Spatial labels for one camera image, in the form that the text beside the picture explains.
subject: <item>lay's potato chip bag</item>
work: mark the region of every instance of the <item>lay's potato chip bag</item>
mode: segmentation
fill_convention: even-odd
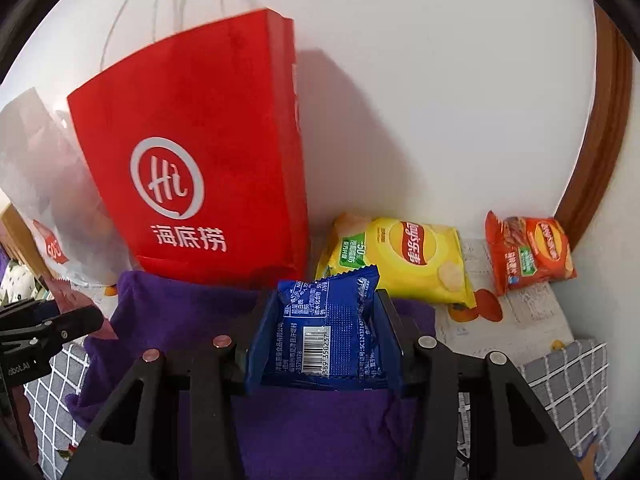
[[[458,233],[443,225],[343,214],[334,221],[316,280],[376,265],[391,296],[476,306]]]
[[[489,211],[484,230],[498,296],[532,283],[575,278],[569,240],[555,219],[511,216],[500,221]]]

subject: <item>white plastic bag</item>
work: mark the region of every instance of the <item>white plastic bag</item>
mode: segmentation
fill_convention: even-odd
[[[49,114],[35,88],[0,112],[0,189],[61,278],[113,285],[132,269],[71,124]]]

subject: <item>green label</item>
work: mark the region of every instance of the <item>green label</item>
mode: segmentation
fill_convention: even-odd
[[[351,267],[351,269],[364,267],[366,265],[364,262],[365,248],[364,233],[343,238],[338,263],[343,267]]]
[[[520,271],[523,276],[533,276],[536,273],[536,263],[533,259],[533,253],[528,247],[518,247],[520,254]]]

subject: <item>gray checkered cloth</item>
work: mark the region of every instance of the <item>gray checkered cloth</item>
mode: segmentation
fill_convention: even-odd
[[[56,450],[66,450],[69,444],[78,446],[84,435],[63,399],[66,394],[80,392],[88,366],[84,349],[69,343],[52,359],[52,374],[25,387],[36,426],[40,465],[49,480],[59,480],[66,467]],[[610,449],[606,416],[608,366],[606,344],[578,340],[520,368],[576,458],[586,453],[594,439],[598,440],[597,472],[604,466]],[[468,457],[471,446],[468,394],[460,394],[459,407],[458,449]],[[467,473],[458,460],[455,479],[465,480]]]
[[[609,457],[607,419],[607,345],[577,340],[523,367],[520,373],[545,407],[576,458],[583,457],[597,439],[595,469],[599,473]],[[471,446],[469,396],[460,394],[458,450],[468,457]],[[467,478],[458,460],[456,480]]]
[[[84,436],[84,430],[71,418],[64,399],[66,394],[80,393],[89,359],[84,348],[67,343],[50,363],[52,373],[28,383],[24,393],[31,405],[30,416],[38,438],[40,466],[47,479],[58,480],[65,470],[66,461],[57,450],[66,451],[69,444],[77,447]]]

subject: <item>yellow chip bag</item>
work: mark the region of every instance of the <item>yellow chip bag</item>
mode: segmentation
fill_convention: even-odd
[[[316,280],[367,265],[378,267],[378,288],[386,288],[391,296],[476,306],[453,227],[339,216],[318,262]]]

